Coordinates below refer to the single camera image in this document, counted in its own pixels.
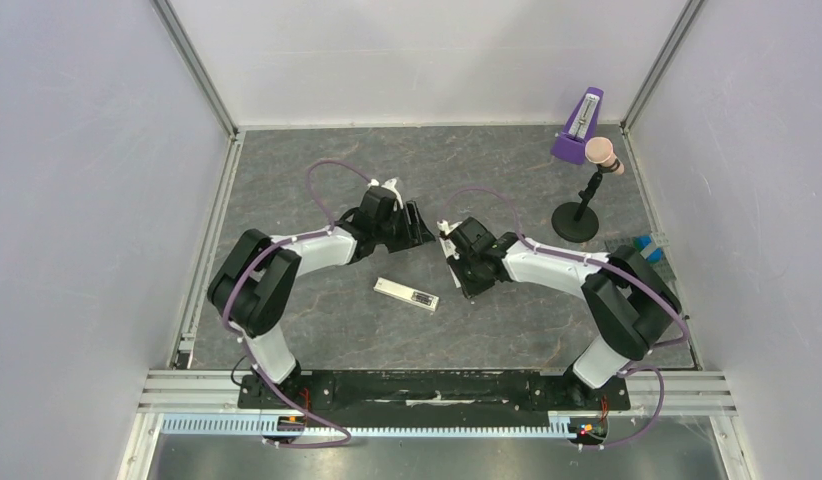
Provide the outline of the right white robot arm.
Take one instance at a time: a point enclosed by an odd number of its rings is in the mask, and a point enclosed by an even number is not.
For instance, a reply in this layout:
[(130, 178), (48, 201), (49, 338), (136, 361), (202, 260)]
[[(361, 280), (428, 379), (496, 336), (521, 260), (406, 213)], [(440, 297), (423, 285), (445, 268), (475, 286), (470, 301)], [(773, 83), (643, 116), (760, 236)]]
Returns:
[(681, 305), (660, 275), (632, 247), (577, 252), (537, 243), (516, 232), (495, 237), (477, 219), (439, 221), (439, 240), (462, 294), (474, 298), (497, 283), (529, 283), (584, 301), (597, 337), (568, 368), (567, 400), (589, 408), (605, 384), (660, 346), (681, 320)]

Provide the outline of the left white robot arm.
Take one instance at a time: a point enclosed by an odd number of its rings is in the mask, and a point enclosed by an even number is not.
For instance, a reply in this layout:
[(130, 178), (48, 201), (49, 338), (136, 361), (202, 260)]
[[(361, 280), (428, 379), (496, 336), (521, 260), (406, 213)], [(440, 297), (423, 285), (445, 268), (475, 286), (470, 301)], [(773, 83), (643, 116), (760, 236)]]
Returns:
[(243, 344), (264, 379), (263, 396), (277, 408), (300, 398), (294, 376), (300, 363), (287, 345), (280, 321), (298, 278), (354, 264), (383, 246), (397, 253), (433, 242), (417, 204), (391, 187), (372, 186), (359, 206), (332, 225), (289, 236), (245, 231), (207, 289), (224, 328)]

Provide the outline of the white remote control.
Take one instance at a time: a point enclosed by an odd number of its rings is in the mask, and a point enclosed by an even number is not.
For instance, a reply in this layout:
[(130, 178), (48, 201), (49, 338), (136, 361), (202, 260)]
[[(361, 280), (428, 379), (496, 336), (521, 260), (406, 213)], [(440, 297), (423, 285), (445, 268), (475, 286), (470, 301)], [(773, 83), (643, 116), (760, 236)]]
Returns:
[(386, 295), (395, 300), (414, 305), (429, 312), (435, 312), (439, 304), (439, 297), (421, 290), (379, 277), (373, 287), (377, 293)]

